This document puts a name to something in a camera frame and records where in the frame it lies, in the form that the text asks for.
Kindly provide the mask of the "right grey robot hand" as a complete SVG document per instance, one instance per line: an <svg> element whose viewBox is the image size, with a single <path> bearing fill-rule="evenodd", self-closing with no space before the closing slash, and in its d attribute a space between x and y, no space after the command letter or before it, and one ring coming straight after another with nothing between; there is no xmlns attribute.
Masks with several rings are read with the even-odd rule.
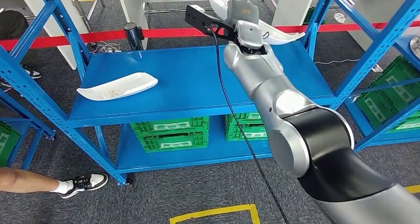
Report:
<svg viewBox="0 0 420 224"><path fill-rule="evenodd" d="M254 24L259 23L259 9L250 1L230 0L227 5L226 23L235 27L237 21L247 21Z"/></svg>

